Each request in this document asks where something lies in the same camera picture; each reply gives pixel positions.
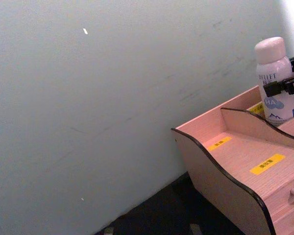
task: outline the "curved wooden side panel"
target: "curved wooden side panel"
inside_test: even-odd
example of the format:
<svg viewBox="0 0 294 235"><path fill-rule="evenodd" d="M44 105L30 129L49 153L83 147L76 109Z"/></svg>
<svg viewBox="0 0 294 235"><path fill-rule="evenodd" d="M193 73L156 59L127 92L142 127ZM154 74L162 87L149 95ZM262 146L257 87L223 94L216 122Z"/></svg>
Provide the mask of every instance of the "curved wooden side panel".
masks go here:
<svg viewBox="0 0 294 235"><path fill-rule="evenodd" d="M257 114L231 108L221 108L221 112L227 130L294 148L293 135L271 125Z"/></svg>
<svg viewBox="0 0 294 235"><path fill-rule="evenodd" d="M246 110L260 101L259 87L256 86L180 125L177 129L195 137L201 143L204 143L226 130L220 108L227 107Z"/></svg>
<svg viewBox="0 0 294 235"><path fill-rule="evenodd" d="M226 172L199 141L172 131L195 188L246 235L275 235L263 200Z"/></svg>

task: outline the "drawer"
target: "drawer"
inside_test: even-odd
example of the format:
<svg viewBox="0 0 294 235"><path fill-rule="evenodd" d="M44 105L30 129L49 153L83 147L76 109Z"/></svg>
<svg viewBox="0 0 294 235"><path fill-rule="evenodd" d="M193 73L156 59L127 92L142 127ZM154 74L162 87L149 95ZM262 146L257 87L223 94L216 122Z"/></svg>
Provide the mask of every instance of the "drawer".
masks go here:
<svg viewBox="0 0 294 235"><path fill-rule="evenodd" d="M280 218L281 213L286 214L294 208L294 195L290 193L292 188L294 179L264 199L273 221Z"/></svg>
<svg viewBox="0 0 294 235"><path fill-rule="evenodd" d="M277 235L289 235L294 233L294 208L289 213L282 215L273 222Z"/></svg>

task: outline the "black edge trim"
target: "black edge trim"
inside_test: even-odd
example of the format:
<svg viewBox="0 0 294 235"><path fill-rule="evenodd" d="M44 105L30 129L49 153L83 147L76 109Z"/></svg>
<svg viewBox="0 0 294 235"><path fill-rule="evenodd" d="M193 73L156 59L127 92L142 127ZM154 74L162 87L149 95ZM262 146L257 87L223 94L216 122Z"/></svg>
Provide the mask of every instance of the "black edge trim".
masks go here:
<svg viewBox="0 0 294 235"><path fill-rule="evenodd" d="M251 188L247 187L246 185L242 184L240 181L236 180L232 175L230 175L215 159L214 157L208 152L208 150L197 140L195 139L193 136L183 132L183 131L180 131L176 128L171 128L172 131L175 131L187 138L189 138L191 141L193 141L204 153L205 155L207 156L207 158L215 165L215 167L225 176L227 177L230 181L232 181L234 184L236 184L238 187L242 188L243 190L245 190L247 193L249 193L255 200L256 202L259 204L259 206L261 207L264 215L265 215L265 218L267 220L267 224L268 224L268 227L269 227L269 231L271 233L271 235L276 235L275 233L275 229L274 229L274 226L273 226L273 222L272 222L272 219L271 219L271 216L269 214L269 211L268 211L268 208L266 206L266 204L264 203L264 201L261 199L261 197L255 192L253 191Z"/></svg>
<svg viewBox="0 0 294 235"><path fill-rule="evenodd" d="M232 111L237 111L237 112L243 112L243 113L248 113L250 115L253 115L254 117L258 118L259 120L263 121L265 124L267 124L269 127L271 127L273 130L275 130L276 132L291 138L294 140L294 136L290 135L289 133L286 133L282 130L280 130L279 128L275 127L274 125L272 125L270 122L268 122L267 120L265 120L264 118L262 118L261 116L259 116L258 114L252 113L251 111L248 110L241 110L241 109L231 109L231 108L221 108L221 109L225 109L225 110L232 110Z"/></svg>

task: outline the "wooden drawer unit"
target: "wooden drawer unit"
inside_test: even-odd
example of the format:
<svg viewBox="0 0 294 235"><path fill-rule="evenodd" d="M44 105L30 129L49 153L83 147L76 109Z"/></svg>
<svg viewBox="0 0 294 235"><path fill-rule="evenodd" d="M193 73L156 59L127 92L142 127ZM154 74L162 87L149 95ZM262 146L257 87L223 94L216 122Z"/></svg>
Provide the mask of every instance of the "wooden drawer unit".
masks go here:
<svg viewBox="0 0 294 235"><path fill-rule="evenodd" d="M173 128L195 188L247 235L294 235L294 118L276 128L259 88Z"/></svg>

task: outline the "white bottle cap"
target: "white bottle cap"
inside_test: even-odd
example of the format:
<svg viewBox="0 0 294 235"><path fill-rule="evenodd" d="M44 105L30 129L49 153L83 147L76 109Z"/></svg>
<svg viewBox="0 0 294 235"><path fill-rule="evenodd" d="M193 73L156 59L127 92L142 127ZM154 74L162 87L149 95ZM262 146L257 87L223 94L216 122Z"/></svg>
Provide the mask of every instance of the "white bottle cap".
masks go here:
<svg viewBox="0 0 294 235"><path fill-rule="evenodd" d="M284 40L281 37L267 38L255 46L258 64L269 64L286 56Z"/></svg>

